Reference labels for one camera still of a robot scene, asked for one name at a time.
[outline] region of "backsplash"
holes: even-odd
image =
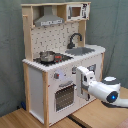
[[[43,50],[66,50],[70,37],[78,33],[79,22],[64,23],[58,25],[35,27],[31,31],[33,58],[39,57]],[[73,38],[73,43],[78,46],[78,36]]]

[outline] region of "toy sink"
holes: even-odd
[[[94,49],[90,49],[86,47],[78,47],[78,48],[68,49],[65,51],[65,53],[68,53],[74,56],[81,56],[94,51],[95,51]]]

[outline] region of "table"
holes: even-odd
[[[128,99],[128,89],[121,88],[120,97]],[[128,109],[107,108],[96,99],[71,114],[71,117],[87,128],[116,128],[128,118]]]
[[[0,118],[0,128],[44,128],[31,114],[23,109],[16,110]],[[50,128],[81,128],[69,118],[64,118]]]

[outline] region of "wooden play kitchen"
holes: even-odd
[[[77,96],[75,74],[83,66],[102,78],[105,49],[85,45],[90,4],[22,5],[26,108],[46,128],[95,100]]]

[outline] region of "oven handle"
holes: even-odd
[[[70,16],[68,16],[68,19],[71,19],[71,17],[72,17],[72,7],[69,7],[69,11],[70,11]]]
[[[60,84],[59,87],[66,87],[72,83],[73,83],[73,81],[68,81],[66,84]]]

